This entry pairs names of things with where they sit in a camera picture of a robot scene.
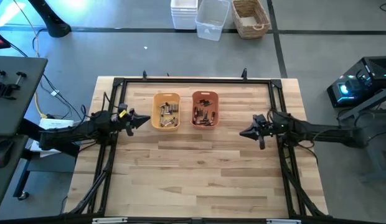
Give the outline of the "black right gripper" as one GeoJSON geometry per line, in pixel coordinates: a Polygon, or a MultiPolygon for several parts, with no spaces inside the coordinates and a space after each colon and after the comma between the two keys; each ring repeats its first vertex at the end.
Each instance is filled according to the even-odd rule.
{"type": "Polygon", "coordinates": [[[253,123],[244,129],[239,135],[258,140],[260,149],[265,148],[264,137],[285,133],[285,128],[281,124],[268,121],[262,114],[253,115],[253,123]]]}

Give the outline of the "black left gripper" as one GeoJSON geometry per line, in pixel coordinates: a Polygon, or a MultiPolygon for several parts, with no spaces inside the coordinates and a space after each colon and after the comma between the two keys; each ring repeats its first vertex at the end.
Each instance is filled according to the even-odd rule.
{"type": "Polygon", "coordinates": [[[128,110],[127,104],[119,104],[116,118],[111,120],[110,132],[126,130],[128,136],[133,136],[133,128],[139,128],[151,119],[150,115],[138,114],[134,108],[128,110]]]}

